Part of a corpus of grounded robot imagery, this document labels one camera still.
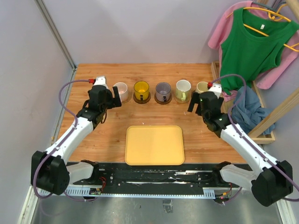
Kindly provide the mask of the cream ceramic mug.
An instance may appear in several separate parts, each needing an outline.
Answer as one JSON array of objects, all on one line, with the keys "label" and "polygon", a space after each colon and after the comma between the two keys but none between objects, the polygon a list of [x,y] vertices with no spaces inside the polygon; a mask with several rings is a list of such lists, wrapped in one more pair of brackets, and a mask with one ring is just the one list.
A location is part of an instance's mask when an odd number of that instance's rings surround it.
[{"label": "cream ceramic mug", "polygon": [[203,93],[208,91],[208,82],[198,82],[196,85],[196,90],[197,93]]}]

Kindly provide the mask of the woven coaster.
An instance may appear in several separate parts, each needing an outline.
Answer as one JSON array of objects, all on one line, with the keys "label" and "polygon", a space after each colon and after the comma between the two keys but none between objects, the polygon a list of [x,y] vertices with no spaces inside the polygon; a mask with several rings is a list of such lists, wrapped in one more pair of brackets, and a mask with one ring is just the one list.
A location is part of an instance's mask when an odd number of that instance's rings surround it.
[{"label": "woven coaster", "polygon": [[188,103],[189,100],[190,100],[190,95],[189,94],[186,94],[186,93],[182,93],[181,95],[175,95],[175,100],[178,102],[178,103]]},{"label": "woven coaster", "polygon": [[126,98],[124,98],[123,100],[121,100],[121,103],[122,104],[127,103],[127,102],[129,102],[131,100],[131,98],[132,98],[132,95],[129,94]]}]

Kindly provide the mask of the pink ceramic mug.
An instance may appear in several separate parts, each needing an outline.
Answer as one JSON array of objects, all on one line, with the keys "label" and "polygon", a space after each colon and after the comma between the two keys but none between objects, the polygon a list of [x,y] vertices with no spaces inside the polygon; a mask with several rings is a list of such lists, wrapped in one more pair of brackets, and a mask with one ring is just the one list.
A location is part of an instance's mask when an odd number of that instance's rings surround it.
[{"label": "pink ceramic mug", "polygon": [[114,86],[118,89],[121,102],[126,102],[129,98],[128,86],[124,82],[117,82]]}]

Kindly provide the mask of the white mug yellow handle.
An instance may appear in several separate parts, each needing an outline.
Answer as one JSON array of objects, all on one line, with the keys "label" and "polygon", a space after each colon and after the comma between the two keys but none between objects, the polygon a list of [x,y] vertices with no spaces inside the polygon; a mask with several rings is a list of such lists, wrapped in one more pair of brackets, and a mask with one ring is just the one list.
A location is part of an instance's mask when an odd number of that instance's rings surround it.
[{"label": "white mug yellow handle", "polygon": [[187,80],[179,80],[176,83],[176,94],[181,95],[183,92],[191,95],[191,83]]}]

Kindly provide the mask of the yellow glass mug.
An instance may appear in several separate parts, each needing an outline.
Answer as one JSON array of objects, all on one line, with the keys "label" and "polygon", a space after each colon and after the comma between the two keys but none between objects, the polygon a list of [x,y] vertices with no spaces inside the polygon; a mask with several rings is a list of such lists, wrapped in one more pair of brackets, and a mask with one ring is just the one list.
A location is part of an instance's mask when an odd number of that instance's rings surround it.
[{"label": "yellow glass mug", "polygon": [[149,84],[145,81],[138,81],[134,85],[135,97],[144,101],[149,97]]}]

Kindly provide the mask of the dark brown coaster back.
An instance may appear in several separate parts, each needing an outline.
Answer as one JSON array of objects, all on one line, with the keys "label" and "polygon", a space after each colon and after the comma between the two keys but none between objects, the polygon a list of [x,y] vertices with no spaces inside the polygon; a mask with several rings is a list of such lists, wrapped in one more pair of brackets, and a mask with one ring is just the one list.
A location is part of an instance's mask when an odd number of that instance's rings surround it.
[{"label": "dark brown coaster back", "polygon": [[150,94],[150,93],[149,93],[149,96],[147,97],[146,100],[139,100],[139,99],[135,96],[135,94],[133,94],[133,100],[134,100],[136,103],[138,103],[138,104],[146,104],[147,102],[150,101],[150,99],[151,99],[151,94]]}]

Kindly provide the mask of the purple ceramic mug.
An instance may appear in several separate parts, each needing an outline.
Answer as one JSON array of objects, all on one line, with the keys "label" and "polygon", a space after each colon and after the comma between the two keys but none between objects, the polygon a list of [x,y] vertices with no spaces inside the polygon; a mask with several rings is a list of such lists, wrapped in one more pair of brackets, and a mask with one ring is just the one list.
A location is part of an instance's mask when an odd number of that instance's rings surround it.
[{"label": "purple ceramic mug", "polygon": [[167,82],[160,82],[156,85],[156,97],[159,101],[166,101],[171,94],[171,86]]}]

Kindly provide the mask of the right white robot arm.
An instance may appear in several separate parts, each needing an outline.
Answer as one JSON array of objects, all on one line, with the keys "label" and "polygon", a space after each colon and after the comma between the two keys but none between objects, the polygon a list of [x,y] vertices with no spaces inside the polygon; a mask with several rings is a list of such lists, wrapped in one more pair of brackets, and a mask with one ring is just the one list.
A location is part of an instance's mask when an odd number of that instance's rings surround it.
[{"label": "right white robot arm", "polygon": [[230,162],[215,166],[212,174],[214,185],[235,184],[250,190],[263,206],[285,199],[293,192],[292,166],[287,161],[278,161],[261,149],[228,114],[221,112],[222,97],[212,91],[194,92],[188,111],[201,116],[207,128],[232,146],[245,159],[251,170],[245,170]]}]

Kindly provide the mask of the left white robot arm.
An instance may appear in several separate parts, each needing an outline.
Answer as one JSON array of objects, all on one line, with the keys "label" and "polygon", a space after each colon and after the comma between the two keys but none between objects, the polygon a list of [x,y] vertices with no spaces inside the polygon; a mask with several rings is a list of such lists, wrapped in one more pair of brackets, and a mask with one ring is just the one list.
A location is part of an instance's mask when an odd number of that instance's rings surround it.
[{"label": "left white robot arm", "polygon": [[121,106],[121,99],[116,86],[110,91],[102,84],[94,84],[88,95],[89,99],[61,138],[45,151],[36,151],[32,156],[31,184],[38,198],[44,198],[38,193],[39,189],[60,195],[69,184],[83,180],[94,185],[100,180],[98,163],[88,160],[70,166],[67,163],[82,140],[106,121],[107,111]]}]

